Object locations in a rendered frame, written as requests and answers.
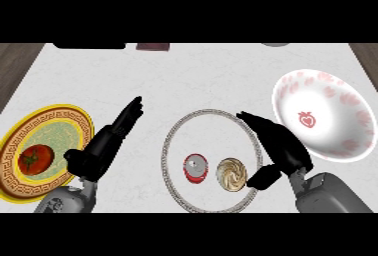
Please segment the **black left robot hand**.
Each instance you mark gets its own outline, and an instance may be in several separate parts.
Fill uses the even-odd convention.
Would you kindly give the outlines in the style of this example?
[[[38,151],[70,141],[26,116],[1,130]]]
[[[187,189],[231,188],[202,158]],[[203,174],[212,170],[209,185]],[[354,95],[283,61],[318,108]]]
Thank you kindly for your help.
[[[82,150],[69,149],[63,158],[67,172],[89,182],[97,182],[106,173],[122,141],[143,114],[141,97],[137,96],[122,109],[113,123],[104,125]]]

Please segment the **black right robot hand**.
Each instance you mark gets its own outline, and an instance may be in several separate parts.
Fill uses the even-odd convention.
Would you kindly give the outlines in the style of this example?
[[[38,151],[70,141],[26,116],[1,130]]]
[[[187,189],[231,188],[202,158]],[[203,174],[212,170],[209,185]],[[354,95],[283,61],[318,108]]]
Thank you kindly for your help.
[[[271,120],[246,112],[236,114],[256,134],[271,164],[262,166],[246,181],[246,186],[265,190],[281,175],[306,174],[312,169],[308,151],[289,129]]]

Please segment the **white bowl with pink hearts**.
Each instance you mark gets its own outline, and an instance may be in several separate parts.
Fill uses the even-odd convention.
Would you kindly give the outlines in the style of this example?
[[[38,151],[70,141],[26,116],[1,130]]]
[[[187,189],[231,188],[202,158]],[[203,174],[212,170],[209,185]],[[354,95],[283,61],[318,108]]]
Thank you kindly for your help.
[[[312,69],[290,71],[274,84],[271,106],[277,122],[315,157],[349,163],[370,154],[378,141],[374,115],[340,78]]]

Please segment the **cream swirl cupcake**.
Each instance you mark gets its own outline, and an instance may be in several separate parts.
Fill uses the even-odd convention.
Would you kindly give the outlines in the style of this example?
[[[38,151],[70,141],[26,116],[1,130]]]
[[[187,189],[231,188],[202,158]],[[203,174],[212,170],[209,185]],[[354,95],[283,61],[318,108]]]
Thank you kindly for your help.
[[[216,165],[216,181],[221,188],[228,192],[237,192],[246,183],[246,169],[236,158],[225,158]]]

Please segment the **white round placemat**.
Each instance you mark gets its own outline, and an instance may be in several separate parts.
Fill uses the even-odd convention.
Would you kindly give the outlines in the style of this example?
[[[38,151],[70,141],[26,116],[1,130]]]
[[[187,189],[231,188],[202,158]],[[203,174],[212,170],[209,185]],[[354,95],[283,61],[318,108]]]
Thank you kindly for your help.
[[[187,181],[182,161],[200,154],[207,173],[199,184]],[[246,180],[262,166],[261,147],[247,125],[230,113],[203,109],[188,113],[174,124],[160,153],[162,177],[176,204],[191,213],[237,213],[253,200],[256,190],[246,185],[237,192],[225,191],[216,181],[216,165],[236,158],[246,169]]]

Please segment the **yellow patterned plate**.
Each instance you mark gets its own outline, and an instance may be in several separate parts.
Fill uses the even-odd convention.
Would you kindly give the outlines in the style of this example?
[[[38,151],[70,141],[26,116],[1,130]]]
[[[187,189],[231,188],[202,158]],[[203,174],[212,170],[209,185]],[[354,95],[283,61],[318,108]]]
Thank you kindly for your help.
[[[39,200],[73,175],[63,154],[82,149],[94,136],[85,111],[54,104],[27,114],[0,142],[0,198],[13,203]]]

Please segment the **red tomato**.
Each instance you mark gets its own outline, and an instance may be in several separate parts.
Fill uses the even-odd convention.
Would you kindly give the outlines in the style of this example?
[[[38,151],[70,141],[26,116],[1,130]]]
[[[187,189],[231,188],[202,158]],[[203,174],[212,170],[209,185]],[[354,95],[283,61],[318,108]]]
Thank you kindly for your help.
[[[54,152],[47,145],[36,144],[29,146],[17,158],[20,173],[26,176],[38,175],[50,167],[52,159]]]

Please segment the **red can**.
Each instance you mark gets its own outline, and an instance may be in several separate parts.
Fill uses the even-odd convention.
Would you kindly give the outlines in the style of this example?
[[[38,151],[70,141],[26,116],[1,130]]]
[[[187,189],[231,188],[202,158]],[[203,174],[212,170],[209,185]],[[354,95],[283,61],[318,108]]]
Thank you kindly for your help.
[[[199,184],[206,177],[207,162],[200,154],[190,154],[182,161],[182,172],[190,183]]]

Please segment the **dark red box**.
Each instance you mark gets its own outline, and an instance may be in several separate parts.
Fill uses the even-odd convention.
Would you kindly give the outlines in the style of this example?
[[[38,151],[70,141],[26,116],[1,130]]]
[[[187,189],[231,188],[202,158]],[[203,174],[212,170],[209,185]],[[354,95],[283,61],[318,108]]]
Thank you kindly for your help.
[[[169,43],[137,43],[135,50],[140,51],[168,51]]]

